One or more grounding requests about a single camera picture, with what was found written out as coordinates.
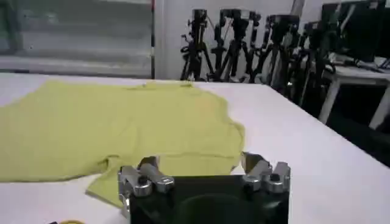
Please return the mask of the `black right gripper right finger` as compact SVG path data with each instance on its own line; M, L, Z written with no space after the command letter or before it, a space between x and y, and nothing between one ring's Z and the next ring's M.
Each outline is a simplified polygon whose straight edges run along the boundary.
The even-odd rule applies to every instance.
M288 163L279 161L272 167L261 155L242 152L241 165L245 171L242 180L251 191L262 190L273 194L289 192L291 168Z

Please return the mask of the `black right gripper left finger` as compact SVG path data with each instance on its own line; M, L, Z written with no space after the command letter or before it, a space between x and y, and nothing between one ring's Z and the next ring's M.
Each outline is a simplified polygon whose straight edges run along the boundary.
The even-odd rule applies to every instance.
M159 170L159 156L144 157L136 166L121 166L118 171L120 197L147 197L154 191L167 194L175 186L172 176Z

